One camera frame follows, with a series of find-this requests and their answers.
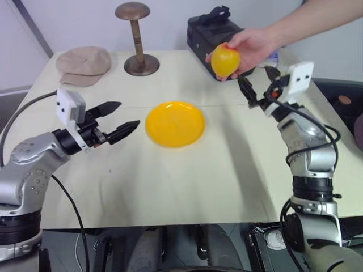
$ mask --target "black cable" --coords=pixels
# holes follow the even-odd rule
[[[339,153],[338,153],[338,148],[336,146],[336,142],[340,140],[341,138],[341,135],[339,133],[338,130],[336,130],[334,127],[331,127],[331,126],[328,126],[328,125],[322,125],[320,124],[317,120],[315,120],[314,118],[312,118],[311,116],[301,112],[300,110],[298,109],[295,109],[293,107],[291,107],[290,105],[287,105],[287,104],[283,104],[279,101],[277,101],[276,99],[273,99],[271,97],[268,98],[268,100],[271,102],[271,103],[276,103],[277,105],[281,106],[281,107],[284,107],[286,109],[289,109],[290,111],[292,112],[295,112],[296,114],[304,117],[305,119],[309,120],[310,122],[312,122],[315,126],[317,126],[318,128],[320,128],[320,130],[322,132],[325,133],[325,135],[329,138],[330,142],[328,143],[324,143],[324,144],[320,144],[318,146],[314,146],[314,147],[308,147],[308,148],[303,148],[303,149],[300,149],[300,150],[296,150],[294,152],[291,152],[289,155],[287,155],[285,161],[286,163],[288,164],[288,166],[290,166],[290,158],[296,154],[300,154],[300,153],[304,153],[304,152],[309,152],[309,151],[312,151],[312,150],[316,150],[316,149],[320,149],[320,148],[324,148],[324,147],[327,147],[327,146],[333,146],[334,148],[334,151],[335,151],[335,154],[336,154],[336,160],[335,160],[335,164],[334,164],[334,169],[336,168],[336,165],[338,163],[338,158],[339,158]],[[334,131],[334,133],[336,134],[336,138],[333,138],[333,136],[329,133],[329,131],[326,129],[330,129],[332,131]]]
[[[0,139],[0,168],[4,167],[4,158],[3,158],[3,153],[4,153],[4,144],[5,144],[5,139],[7,137],[7,134],[9,133],[10,127],[13,125],[14,121],[16,118],[18,118],[18,116],[24,111],[26,110],[29,106],[31,106],[32,104],[38,102],[39,100],[42,100],[44,98],[56,95],[57,91],[54,92],[50,92],[50,93],[46,93],[45,95],[41,95],[31,101],[29,101],[27,104],[23,105],[20,109],[18,109],[13,116],[11,116],[11,118],[9,119],[8,123],[6,124],[3,134],[1,136]]]
[[[85,228],[83,227],[83,223],[82,223],[81,216],[80,216],[80,214],[78,212],[77,206],[75,205],[72,197],[70,196],[70,194],[68,193],[68,191],[66,190],[66,188],[63,186],[63,184],[59,181],[59,179],[55,175],[52,175],[52,178],[56,181],[56,183],[58,183],[58,185],[60,186],[60,188],[63,190],[63,192],[68,197],[70,203],[73,206],[74,212],[75,212],[75,214],[77,216],[77,219],[78,219],[78,222],[79,222],[79,226],[81,228],[81,235],[82,235],[82,240],[83,240],[83,247],[85,248],[86,272],[89,272],[90,271],[90,256],[88,254],[88,246],[87,246],[86,232],[85,232]]]
[[[29,101],[27,104],[23,105],[20,109],[18,109],[14,115],[9,119],[8,123],[6,124],[5,128],[4,128],[4,131],[3,131],[3,134],[1,136],[1,139],[0,139],[0,168],[1,167],[4,167],[4,159],[3,159],[3,153],[4,153],[4,145],[5,145],[5,140],[6,140],[6,137],[9,133],[9,130],[10,130],[10,127],[13,125],[13,123],[15,122],[16,118],[18,118],[18,116],[24,111],[26,110],[29,106],[31,106],[32,104],[44,99],[44,98],[47,98],[47,97],[50,97],[50,96],[53,96],[53,95],[56,95],[57,94],[57,91],[54,91],[54,92],[50,92],[50,93],[46,93],[45,95],[41,95],[31,101]],[[86,258],[86,272],[89,272],[90,271],[90,258],[89,258],[89,254],[88,254],[88,246],[87,246],[87,239],[86,239],[86,232],[85,232],[85,229],[83,227],[83,223],[82,223],[82,219],[81,219],[81,216],[78,212],[78,209],[72,199],[72,197],[70,196],[70,194],[68,193],[68,191],[66,190],[66,188],[63,186],[63,184],[61,184],[61,182],[59,181],[59,179],[52,175],[52,178],[56,181],[56,183],[58,183],[58,185],[61,187],[61,189],[63,190],[63,192],[66,194],[66,196],[68,197],[69,201],[71,202],[72,206],[73,206],[73,209],[74,209],[74,212],[77,216],[77,219],[78,219],[78,222],[79,222],[79,226],[81,228],[81,234],[82,234],[82,240],[83,240],[83,246],[85,248],[85,258]]]
[[[284,221],[285,221],[285,218],[286,218],[286,213],[288,212],[288,210],[289,210],[290,207],[291,207],[290,200],[287,200],[285,202],[284,206],[281,209],[281,214],[280,214],[281,234],[282,234],[282,238],[284,239],[284,243],[285,243],[285,246],[286,246],[286,250],[288,251],[288,253],[289,253],[291,259],[293,260],[294,264],[296,265],[297,269],[300,272],[304,272],[304,269],[301,267],[300,263],[296,259],[296,256],[292,252],[290,245],[287,243],[286,236],[285,236],[285,232],[284,232]]]

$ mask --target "black box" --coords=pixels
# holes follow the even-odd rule
[[[222,6],[215,7],[210,14],[192,17],[188,20],[187,43],[213,78],[216,78],[216,75],[210,63],[205,62],[206,54],[212,52],[219,44],[228,42],[233,35],[243,30],[228,19],[229,16],[229,8]],[[241,76],[249,75],[253,70],[254,68]]]

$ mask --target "beige cap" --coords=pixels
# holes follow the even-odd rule
[[[56,66],[64,73],[61,83],[87,87],[95,84],[109,70],[111,57],[101,47],[84,46],[61,54]]]

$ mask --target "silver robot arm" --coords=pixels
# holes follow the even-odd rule
[[[324,125],[296,102],[309,87],[313,68],[312,62],[302,62],[280,76],[276,69],[267,67],[272,83],[259,101],[246,78],[238,83],[250,108],[258,105],[268,117],[275,118],[288,147],[286,162],[293,175],[293,196],[281,214],[286,246],[302,253],[311,271],[359,271],[363,257],[341,246],[337,203],[333,200],[341,196],[333,194],[332,186],[336,147],[328,144]],[[294,213],[286,215],[290,207]]]
[[[85,111],[85,102],[76,92],[58,90],[57,113],[66,129],[27,139],[14,148],[0,170],[1,271],[20,271],[20,267],[38,271],[44,256],[39,251],[40,213],[49,179],[71,155],[104,142],[112,145],[136,129],[139,120],[109,134],[98,129],[96,119],[112,113],[120,104],[106,102]]]

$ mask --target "white table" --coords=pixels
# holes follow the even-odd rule
[[[75,199],[85,227],[278,221],[283,203],[292,194],[292,175],[275,120],[259,108],[248,109],[237,83],[215,81],[192,52],[151,54],[161,64],[153,75],[127,74],[123,65],[131,53],[112,53],[112,67],[97,84],[66,87],[79,91],[87,108],[105,101],[123,103],[99,120],[101,131],[141,120],[125,140],[88,154],[80,152],[55,172]],[[287,52],[281,55],[282,61],[294,62]],[[23,104],[60,86],[58,56],[49,61]],[[259,95],[269,85],[263,69],[249,78]],[[206,129],[193,145],[167,149],[146,135],[147,114],[168,100],[184,100],[202,110]],[[334,191],[343,195],[338,200],[339,215],[363,215],[358,200],[363,152],[314,84],[299,102],[340,130],[340,160],[334,176]],[[20,141],[57,128],[63,126],[56,116],[55,97],[31,106],[9,132],[6,161]],[[78,228],[68,199],[55,182],[49,184],[42,227]]]

